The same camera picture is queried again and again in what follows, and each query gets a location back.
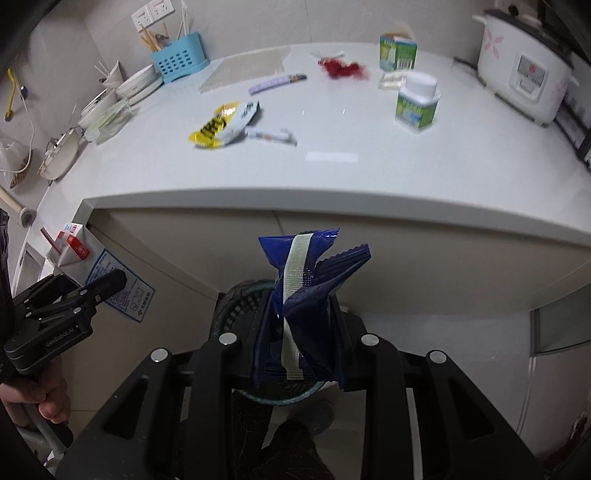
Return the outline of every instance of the blue snack bag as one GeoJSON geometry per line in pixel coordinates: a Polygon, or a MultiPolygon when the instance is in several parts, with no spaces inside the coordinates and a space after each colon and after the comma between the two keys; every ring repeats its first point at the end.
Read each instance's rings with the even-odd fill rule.
{"type": "Polygon", "coordinates": [[[272,295],[275,312],[265,325],[269,348],[264,376],[278,380],[339,378],[329,296],[370,259],[361,245],[321,262],[339,230],[275,237],[259,242],[279,275],[272,295]]]}
{"type": "Polygon", "coordinates": [[[267,260],[279,271],[273,292],[273,305],[278,320],[271,325],[271,341],[279,340],[283,334],[284,297],[288,297],[302,286],[311,285],[317,260],[332,247],[338,234],[337,229],[307,232],[301,235],[259,237],[259,243],[267,260]]]}

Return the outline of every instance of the label sticker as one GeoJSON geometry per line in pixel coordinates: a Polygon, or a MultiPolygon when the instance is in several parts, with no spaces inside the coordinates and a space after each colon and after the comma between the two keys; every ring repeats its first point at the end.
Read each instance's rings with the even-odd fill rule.
{"type": "Polygon", "coordinates": [[[127,283],[123,290],[107,299],[105,303],[124,313],[132,320],[141,323],[150,306],[155,290],[117,260],[109,251],[103,250],[92,267],[86,284],[88,285],[97,278],[107,275],[116,268],[125,272],[127,283]]]}
{"type": "Polygon", "coordinates": [[[343,163],[355,163],[359,160],[359,155],[354,153],[339,152],[308,152],[306,161],[336,161],[343,163]]]}
{"type": "Polygon", "coordinates": [[[526,59],[524,56],[521,56],[517,71],[538,87],[542,86],[544,77],[546,76],[546,71],[542,67],[526,59]]]}

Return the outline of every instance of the white tape strip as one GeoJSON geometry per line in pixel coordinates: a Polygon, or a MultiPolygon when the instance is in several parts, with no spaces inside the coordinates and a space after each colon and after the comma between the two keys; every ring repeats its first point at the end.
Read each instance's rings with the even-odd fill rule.
{"type": "Polygon", "coordinates": [[[340,152],[308,152],[306,161],[331,161],[340,163],[357,163],[359,155],[340,152]]]}
{"type": "MultiPolygon", "coordinates": [[[[283,303],[304,284],[304,265],[313,233],[296,235],[291,242],[283,271],[283,303]]],[[[300,368],[301,353],[294,342],[291,329],[283,318],[283,343],[281,346],[281,365],[287,372],[288,380],[303,380],[304,372],[300,368]]]]}

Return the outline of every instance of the white bottle cap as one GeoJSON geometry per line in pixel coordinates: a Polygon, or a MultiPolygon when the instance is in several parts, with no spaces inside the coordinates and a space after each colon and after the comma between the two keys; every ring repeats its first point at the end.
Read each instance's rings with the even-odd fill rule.
{"type": "Polygon", "coordinates": [[[431,99],[435,97],[437,79],[427,73],[408,72],[405,87],[415,95],[431,99]]]}

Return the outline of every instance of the kitchen counter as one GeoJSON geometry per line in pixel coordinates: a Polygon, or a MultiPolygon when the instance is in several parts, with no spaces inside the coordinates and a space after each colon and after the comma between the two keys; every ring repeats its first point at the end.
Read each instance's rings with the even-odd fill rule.
{"type": "Polygon", "coordinates": [[[308,80],[254,97],[247,90],[263,79],[199,93],[221,60],[163,86],[49,187],[25,245],[44,255],[42,226],[55,235],[96,208],[199,207],[412,219],[591,247],[591,174],[556,125],[534,125],[467,67],[419,52],[441,101],[431,128],[413,132],[394,118],[396,91],[378,89],[378,56],[374,44],[292,46],[285,73],[308,80]],[[331,80],[309,55],[340,50],[371,79],[331,80]],[[261,104],[257,125],[291,130],[297,147],[203,151],[187,140],[219,105],[249,99],[261,104]]]}

